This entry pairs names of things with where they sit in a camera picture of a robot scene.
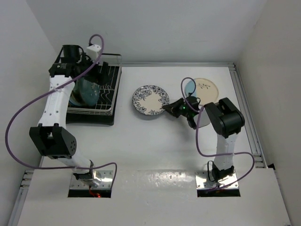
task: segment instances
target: wall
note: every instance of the wall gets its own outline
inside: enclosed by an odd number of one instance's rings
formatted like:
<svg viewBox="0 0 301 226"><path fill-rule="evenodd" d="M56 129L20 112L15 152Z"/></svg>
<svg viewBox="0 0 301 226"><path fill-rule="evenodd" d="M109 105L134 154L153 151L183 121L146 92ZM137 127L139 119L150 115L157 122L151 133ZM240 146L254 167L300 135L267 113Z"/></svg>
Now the wall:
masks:
<svg viewBox="0 0 301 226"><path fill-rule="evenodd" d="M27 0L50 43L87 46L93 33L124 62L238 58L266 0Z"/></svg>
<svg viewBox="0 0 301 226"><path fill-rule="evenodd" d="M21 106L48 90L48 69L55 52L24 0L3 1L0 7L0 226L7 225L25 168L6 151L6 125ZM22 113L9 134L11 148L27 163L40 154L29 138L41 116L43 101Z"/></svg>
<svg viewBox="0 0 301 226"><path fill-rule="evenodd" d="M300 0L268 1L238 64L294 226L301 225L300 21Z"/></svg>

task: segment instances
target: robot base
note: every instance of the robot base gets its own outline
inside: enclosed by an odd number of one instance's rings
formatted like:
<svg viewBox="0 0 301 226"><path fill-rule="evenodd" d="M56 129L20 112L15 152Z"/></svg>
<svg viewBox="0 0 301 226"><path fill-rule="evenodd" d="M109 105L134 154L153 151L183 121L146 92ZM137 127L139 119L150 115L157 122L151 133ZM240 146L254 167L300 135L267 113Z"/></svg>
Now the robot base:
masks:
<svg viewBox="0 0 301 226"><path fill-rule="evenodd" d="M196 183L197 183L197 193L198 197L233 197L240 196L238 182L223 188L221 190L213 190L217 187L222 187L228 185L237 180L236 173L234 171L232 176L226 176L223 179L220 179L218 183L211 182L208 179L207 171L196 172Z"/></svg>
<svg viewBox="0 0 301 226"><path fill-rule="evenodd" d="M96 176L101 178L101 183L98 187L91 188L94 194L100 194L102 198L111 198L111 185L113 180L113 171L100 170L96 172ZM71 177L68 197L85 197L93 198L89 192L89 187L78 181L74 175Z"/></svg>

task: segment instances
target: dish rack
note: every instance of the dish rack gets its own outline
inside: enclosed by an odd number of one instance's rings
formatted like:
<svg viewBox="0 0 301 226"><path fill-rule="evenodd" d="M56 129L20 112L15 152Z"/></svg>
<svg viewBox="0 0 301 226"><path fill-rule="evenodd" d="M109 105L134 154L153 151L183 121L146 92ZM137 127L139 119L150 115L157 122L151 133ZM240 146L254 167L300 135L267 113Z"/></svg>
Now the dish rack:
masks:
<svg viewBox="0 0 301 226"><path fill-rule="evenodd" d="M99 99L95 106L79 107L69 104L66 116L67 123L114 124L122 57L120 54L103 53L101 59L109 64L109 82L100 87Z"/></svg>

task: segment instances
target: rack wire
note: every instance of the rack wire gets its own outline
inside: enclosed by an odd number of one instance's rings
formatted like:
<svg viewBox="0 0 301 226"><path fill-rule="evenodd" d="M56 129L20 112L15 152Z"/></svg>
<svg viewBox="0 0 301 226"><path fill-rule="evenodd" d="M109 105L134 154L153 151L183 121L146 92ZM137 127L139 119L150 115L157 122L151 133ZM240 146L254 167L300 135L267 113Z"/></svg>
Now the rack wire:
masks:
<svg viewBox="0 0 301 226"><path fill-rule="evenodd" d="M109 64L109 82L100 87L99 99L95 106L73 106L69 105L67 113L112 115L117 89L119 86L122 57L119 54L103 54L102 60Z"/></svg>

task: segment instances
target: purple hose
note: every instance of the purple hose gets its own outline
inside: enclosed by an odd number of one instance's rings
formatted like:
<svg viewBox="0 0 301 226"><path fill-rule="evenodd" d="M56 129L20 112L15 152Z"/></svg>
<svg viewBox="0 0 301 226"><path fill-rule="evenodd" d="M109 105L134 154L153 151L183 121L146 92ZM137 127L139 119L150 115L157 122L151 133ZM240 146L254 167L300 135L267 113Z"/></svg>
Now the purple hose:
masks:
<svg viewBox="0 0 301 226"><path fill-rule="evenodd" d="M49 96L50 94L56 92L57 89L61 89L61 88L65 87L65 86L69 85L70 83L72 83L72 82L74 82L74 81L80 79L81 77L85 76L85 75L86 75L86 74L87 74L87 73L88 73L88 72L89 72L89 71L97 64L97 62L99 62L100 57L101 57L101 55L102 55L102 53L103 53L103 49L104 49L104 40L103 40L103 37L102 37L101 35L99 35L99 34L94 34L94 35L92 35L91 38L89 39L89 43L91 43L91 40L92 40L93 37L99 37L99 38L101 39L101 41L102 41L101 52L100 52L100 54L98 55L98 57L97 57L97 59L95 60L95 62L92 63L91 66L89 66L82 74L78 75L78 76L75 77L74 79L72 79L72 80L70 80L70 81L68 81L68 82L66 82L66 83L64 83L64 84L62 84L62 85L56 87L55 90L53 89L53 90L51 90L51 91L49 91L49 92L47 92L47 93L44 93L43 95L41 95L41 96L39 96L39 97L33 99L32 101L28 102L27 104L25 104L23 107L21 107L21 108L14 114L14 116L13 116L13 117L11 118L11 120L9 121L8 126L7 126L7 128L6 128L6 131L5 131L5 146L6 146L7 150L8 150L8 153L10 154L10 156L11 156L16 162L20 163L21 165L24 165L24 166L26 166L26 167L28 167L28 168L32 168L32 169L35 169L35 170L47 170L47 169L48 169L48 170L56 170L56 169L73 169L73 168L75 168L75 167L73 167L73 166L64 166L64 167L38 167L38 166L32 166L32 165L29 165L29 164L27 164L27 163L25 163L25 162L22 162L21 160L19 160L19 159L12 153L12 151L11 151L11 149L10 149L10 147L9 147L9 144L8 144L8 132L9 132L9 129L10 129L10 127L11 127L13 121L15 120L15 118L16 118L16 117L18 116L18 114L21 113L25 108L27 108L28 106L32 105L34 102L36 102L36 101L38 101L38 100L40 100L40 99L42 99L42 98L44 98L44 97L47 97L47 96ZM88 168L88 167L77 167L77 169L80 169L80 170L96 170L96 169L99 169L99 168L102 168L102 167L105 167L105 166L109 166L109 165L115 165L115 174L114 174L114 178L113 178L112 185L111 185L111 188L112 188L112 186L113 186L113 184L114 184L114 181L115 181L116 173L117 173L117 164L116 164L115 162L110 162L110 163L107 163L107 164L105 164L105 165L97 166L97 167L92 167L92 168Z"/></svg>
<svg viewBox="0 0 301 226"><path fill-rule="evenodd" d="M184 98L184 99L186 99L186 96L185 96L184 91L183 91L183 82L184 82L186 79L192 80L192 81L194 82L194 84L195 84L195 89L196 89L196 83L195 83L195 81L194 81L193 78L190 78L190 77L184 78L184 79L182 80L182 82L181 82L181 92L182 92L182 95L183 95L183 98ZM187 104L193 111L198 112L198 111L196 111L196 110L195 110L188 102L186 102L186 104ZM201 109L200 109L200 111L199 111L199 113L198 113L198 121L197 121L197 129L196 129L196 145L197 145L197 151L198 151L198 153L199 153L201 156L203 156L203 157L217 157L217 156L232 155L232 153L224 153L224 154L203 154L203 153L201 152L201 150L200 150L200 148L199 148L199 144L198 144L198 129L199 129L199 124L200 124L200 121L201 121L201 114L202 114L203 110L204 110L204 106L201 107ZM247 173L245 173L242 177L240 177L239 179L237 179L236 181L234 181L234 182L232 182L232 183L230 183L230 184L228 184L228 185L219 187L219 188L213 188L213 189L210 189L210 191L220 190L220 189L226 188L226 187L228 187L228 186L230 186L230 185L232 185L232 184L234 184L234 183L236 183L236 182L242 180L243 178L245 178L245 177L253 170L253 168L254 168L254 166L255 166L255 158L253 157L253 155L252 155L251 153L249 153L249 152L237 152L237 153L233 153L233 154L234 154L234 155L238 155L238 154L247 154L247 155L250 155L250 156L252 157L252 160L253 160L253 163L252 163L252 166L251 166L250 170L249 170Z"/></svg>

